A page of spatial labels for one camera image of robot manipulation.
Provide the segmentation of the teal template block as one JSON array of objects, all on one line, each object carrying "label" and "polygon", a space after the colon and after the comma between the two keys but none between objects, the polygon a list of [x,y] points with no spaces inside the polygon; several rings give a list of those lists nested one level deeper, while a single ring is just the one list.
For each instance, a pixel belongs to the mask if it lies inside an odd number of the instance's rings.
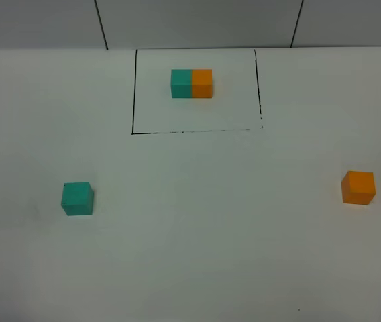
[{"label": "teal template block", "polygon": [[190,99],[193,97],[193,71],[191,69],[172,69],[170,90],[172,98]]}]

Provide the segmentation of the orange template block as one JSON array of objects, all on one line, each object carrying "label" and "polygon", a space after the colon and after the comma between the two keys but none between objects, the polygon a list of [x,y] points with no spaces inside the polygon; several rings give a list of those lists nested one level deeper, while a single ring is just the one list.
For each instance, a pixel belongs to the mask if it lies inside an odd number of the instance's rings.
[{"label": "orange template block", "polygon": [[211,69],[192,70],[192,98],[210,99],[213,97],[213,73]]}]

